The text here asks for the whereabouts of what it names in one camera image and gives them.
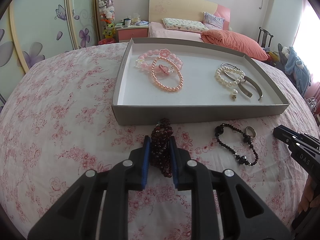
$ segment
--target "purple pillow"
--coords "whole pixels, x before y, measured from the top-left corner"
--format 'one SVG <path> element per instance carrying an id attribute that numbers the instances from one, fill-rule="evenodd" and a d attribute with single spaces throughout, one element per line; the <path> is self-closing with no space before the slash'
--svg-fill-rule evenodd
<path id="1" fill-rule="evenodd" d="M 224 18 L 205 12 L 203 25 L 210 30 L 222 30 L 224 20 Z"/>

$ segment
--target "hand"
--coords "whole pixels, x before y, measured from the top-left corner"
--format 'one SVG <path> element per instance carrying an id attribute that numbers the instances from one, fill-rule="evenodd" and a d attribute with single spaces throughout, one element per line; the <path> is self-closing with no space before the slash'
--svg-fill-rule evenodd
<path id="1" fill-rule="evenodd" d="M 299 214 L 302 212 L 302 210 L 306 212 L 309 206 L 311 208 L 320 206 L 320 195 L 318 195 L 314 200 L 312 200 L 313 194 L 314 194 L 314 190 L 311 186 L 312 182 L 313 182 L 312 178 L 308 175 L 308 179 L 303 190 L 301 201 L 298 205 Z"/>

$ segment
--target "pink bedsheet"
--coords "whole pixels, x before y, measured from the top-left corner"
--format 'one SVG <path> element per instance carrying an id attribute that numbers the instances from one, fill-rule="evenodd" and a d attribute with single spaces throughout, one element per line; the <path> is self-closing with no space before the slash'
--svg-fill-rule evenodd
<path id="1" fill-rule="evenodd" d="M 189 41 L 203 42 L 200 33 L 191 33 L 184 31 L 166 30 L 162 23 L 149 23 L 149 37 L 151 38 L 172 38 Z"/>
<path id="2" fill-rule="evenodd" d="M 41 61 L 24 76 L 4 106 L 0 114 L 0 203 L 24 236 L 87 169 L 109 170 L 151 134 L 154 126 L 119 126 L 112 113 L 113 89 L 126 46 L 89 47 Z M 307 175 L 292 160 L 288 147 L 272 136 L 272 130 L 283 124 L 318 136 L 318 128 L 285 75 L 257 63 L 291 103 L 282 115 L 227 121 L 239 129 L 248 125 L 256 129 L 257 165 L 238 165 L 216 142 L 214 128 L 222 121 L 174 124 L 172 128 L 178 147 L 209 169 L 233 169 L 289 226 Z M 227 130 L 220 136 L 251 160 L 252 152 L 241 138 Z M 172 179 L 164 178 L 156 168 L 149 169 L 146 190 L 129 193 L 128 206 L 129 239 L 190 239 L 191 193 L 175 190 Z"/>

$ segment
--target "floral pillow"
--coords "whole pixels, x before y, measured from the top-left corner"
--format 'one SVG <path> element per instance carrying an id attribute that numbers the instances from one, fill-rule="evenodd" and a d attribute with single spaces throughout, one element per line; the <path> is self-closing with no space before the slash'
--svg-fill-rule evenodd
<path id="1" fill-rule="evenodd" d="M 203 24 L 210 30 L 222 30 L 224 20 L 224 18 L 205 12 Z"/>
<path id="2" fill-rule="evenodd" d="M 207 31 L 208 28 L 204 26 L 201 22 L 164 18 L 162 19 L 163 24 L 167 30 L 177 30 L 192 33 L 201 33 Z"/>

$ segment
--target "white pearl bracelet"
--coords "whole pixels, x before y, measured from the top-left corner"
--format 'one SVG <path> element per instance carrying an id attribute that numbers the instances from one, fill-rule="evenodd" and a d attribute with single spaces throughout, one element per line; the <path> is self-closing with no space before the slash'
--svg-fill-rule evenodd
<path id="1" fill-rule="evenodd" d="M 222 73 L 224 71 L 229 71 L 229 72 L 232 72 L 232 73 L 236 73 L 236 74 L 239 74 L 240 76 L 238 78 L 236 78 L 235 81 L 228 81 L 228 80 L 226 80 L 226 79 L 224 79 L 222 77 Z M 217 71 L 216 71 L 214 76 L 216 77 L 216 80 L 219 83 L 221 83 L 221 84 L 223 84 L 225 86 L 228 86 L 228 87 L 232 87 L 232 86 L 237 86 L 243 80 L 243 78 L 245 76 L 245 73 L 240 69 L 238 70 L 238 69 L 235 69 L 233 67 L 223 66 L 223 64 L 222 64 L 221 67 L 217 69 Z"/>

